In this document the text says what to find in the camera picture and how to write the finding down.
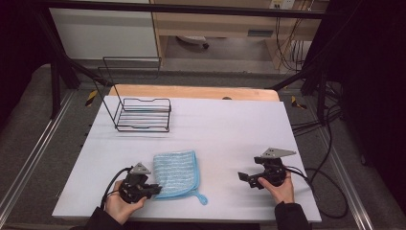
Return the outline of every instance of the gray floor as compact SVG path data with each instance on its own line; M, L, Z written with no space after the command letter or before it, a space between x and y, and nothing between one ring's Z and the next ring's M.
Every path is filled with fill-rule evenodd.
M210 48L185 44L172 37L169 40L166 65L159 79L138 78L140 84L178 84L202 86L229 86L263 88L279 82L287 75L273 68L270 57L264 51L264 43L257 40L209 38ZM56 130L52 141L27 182L21 196L7 218L8 228L19 229L67 229L82 222L66 221L51 217L57 202L57 193L63 189L70 171L86 139L93 119L101 104L97 98L92 106L84 106L94 88L89 80L80 90L73 92L73 100L65 117ZM310 105L315 97L302 97L297 90L297 81L279 92L285 102L291 124L314 120L310 109L291 106L291 96L300 104ZM9 187L18 176L36 141L49 122L51 114L50 71L41 68L25 92L21 103L12 113L9 122L0 130L0 196L6 196ZM360 163L360 155L347 124L337 120L331 124L333 146L343 160L346 170L364 205L374 229L406 229L406 219L374 168ZM299 151L307 168L317 167L326 154L326 145L318 130L296 138ZM336 173L329 162L323 171L337 181ZM315 180L319 207L332 215L344 210L343 199L331 183L322 176ZM322 216L322 223L314 223L315 229L358 229L352 212L344 218L333 219ZM275 229L275 223L262 225L262 229Z

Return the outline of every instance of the cable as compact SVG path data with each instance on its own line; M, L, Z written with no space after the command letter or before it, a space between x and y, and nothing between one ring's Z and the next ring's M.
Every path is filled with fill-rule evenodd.
M332 109L333 107L335 107L335 106L337 106L337 104L335 104L334 106L332 106L332 107L330 107L330 108L328 109L327 117L328 117L329 112L331 111L331 109ZM331 135L331 127L330 127L330 125L329 125L329 120L328 120L328 119L326 119L326 126L327 126L327 131L328 131L328 136L329 136L327 153L326 153L326 156L325 156L325 158L323 159L322 163L321 163L321 164L319 165L319 167L316 169L316 172L311 176L311 179L310 179L311 182L313 182L314 177L316 177L316 175L317 175L317 173L319 172L319 170L325 165L325 163L326 163L326 161L327 161L327 159L328 159L328 157L329 157L329 155L330 155L330 153L331 153L332 135Z
M113 179L110 181L110 183L107 186L107 189L105 189L104 195L101 198L101 209L104 210L104 203L107 200L107 197L109 195L108 191L110 190L111 185L116 181L117 177L119 177L123 172L127 171L129 172L132 168L125 168L117 172L117 174L113 177Z
M314 186L311 184L310 180L305 176L305 174L299 170L296 167L292 167L292 166L286 166L285 169L291 173L295 173L296 175L299 175L301 178L304 179L304 181L307 183L308 187L310 187L311 192L314 194Z
M110 196L110 195L112 195L112 194L114 194L114 193L116 193L116 192L118 192L118 191L119 191L119 190L111 191L110 193L107 194L107 196Z
M312 169L312 168L305 168L305 170L306 170L306 171L315 171L315 172L317 171L316 169ZM338 189L338 191L340 192L341 196L343 197L343 199L344 199L344 201L345 201L345 206L346 206L346 209L344 210L344 213L343 213L342 215L339 215L339 216L334 216L334 215L331 215L331 214L327 214L326 212L324 212L323 210L321 210L321 209L319 208L320 213L322 213L323 215L325 215L326 217L331 218L331 219L341 219L341 218L345 217L345 216L347 215L347 213L349 212L350 206L349 206L349 201L347 200L347 197L346 197L346 195L344 194L343 190L342 190L342 189L340 188L340 186L339 186L330 176L328 176L325 172L320 171L320 170L318 170L317 172L320 173L321 175L323 175L326 179L328 179L328 180Z
M334 113L334 114L333 114L333 117L332 117L332 118L334 118L334 116L335 116L337 113L341 113L341 108L340 108L340 109L337 109L337 110L334 110L334 111L332 111L331 113ZM333 121L332 118L325 116L325 121L326 121L327 119L329 119L329 120L332 122L332 121ZM319 124L321 124L321 122L320 122L319 120L315 120L315 121L312 121L312 122L299 123L299 124L292 124L291 126L294 127L294 128L292 128L293 130L297 130L297 129L300 129L301 127L304 127L304 126L307 126L307 125L311 125L311 124L313 124L313 125L319 125Z
M303 3L302 3L302 5L299 7L299 11L302 11L304 8L305 8L305 3L307 2L307 0L304 0L303 1ZM280 27L281 27L281 19L279 18L279 17L277 17L276 18L276 25L275 25L275 34L276 34L276 37L277 37L277 47L278 47L278 52L279 52L279 58L281 59L281 61L282 61L282 65L287 69L287 70L291 70L291 71L295 71L296 73L298 73L298 71L299 71L299 69L298 69L298 63L301 63L301 65L303 64L303 46L302 46L302 60L301 61L297 61L297 59L298 59L298 56L299 56L299 53L300 53L300 48L298 49L298 53L297 53L297 58L296 58L296 61L295 61L295 67L296 68L294 68L294 67L292 67L292 66L290 66L290 64L289 64L289 62L288 62L288 60L286 59L286 57L284 56L284 53L283 53L283 51L282 51L282 46L286 43L286 42L291 42L292 41L292 39L293 39L293 37L294 37L294 34L295 34L295 32L296 32L296 30L298 29L298 27L299 27L299 25L301 24L301 22L302 22L302 19L301 18L297 18L296 19L296 22L295 22L295 24L294 24L294 26L293 26L293 28L292 28L292 31L290 32L290 35L286 38L286 40L283 42L283 44L280 44L280 41L279 41L279 33L280 33ZM294 61L295 60L295 58L294 58L294 54L295 54L295 49L296 49L296 43L297 43L297 41L295 41L295 44L294 44L294 47L293 47L293 51L291 51L291 54L290 54L290 58Z
M332 114L328 118L328 121L331 123L331 122L335 121L337 118L340 118L341 116L342 116L341 109L335 110L334 114ZM322 125L321 122L315 121L315 122L309 123L309 124L304 125L304 126L294 127L294 128L292 128L292 131L293 131L293 134L295 135L295 137L299 137L299 136L302 136L302 135L304 135L304 134L306 134L308 132L316 130L317 128L322 127L322 126L323 125Z

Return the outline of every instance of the dish drying rack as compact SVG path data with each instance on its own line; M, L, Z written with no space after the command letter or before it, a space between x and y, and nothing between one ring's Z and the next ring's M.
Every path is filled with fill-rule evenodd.
M121 97L117 90L116 83L114 82L111 74L112 69L132 69L137 68L134 66L109 66L108 60L113 59L118 62L119 59L134 59L147 57L104 57L103 62L105 67L100 67L101 78L105 79L102 70L107 71L108 81L113 84L112 88L116 91L116 95L119 99L115 111L109 109L107 103L104 100L106 94L107 85L101 85L97 80L93 80L98 93L101 95L102 103L107 109L114 127L118 131L133 131L133 132L169 132L169 121L171 113L171 104L169 99L156 98L156 99L138 99L132 97Z

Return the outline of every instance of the black curtain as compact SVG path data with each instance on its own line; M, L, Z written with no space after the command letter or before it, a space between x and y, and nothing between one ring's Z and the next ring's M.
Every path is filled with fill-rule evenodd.
M406 213L406 3L364 1L327 77L343 84L354 138Z
M45 24L41 25L39 15ZM50 45L50 36L61 51ZM48 9L30 0L0 1L0 126L18 104L32 73L46 63L56 63L56 57L61 62L60 53L64 53L62 43ZM65 67L59 73L65 82L69 79L69 86L77 87L72 68L64 63L59 66Z

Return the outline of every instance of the blue dish cloth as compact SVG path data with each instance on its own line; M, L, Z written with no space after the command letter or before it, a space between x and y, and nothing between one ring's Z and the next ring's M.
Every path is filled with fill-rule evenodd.
M208 203L207 198L197 191L200 176L193 150L157 154L153 157L153 170L157 183L162 186L156 199L197 196L203 205Z

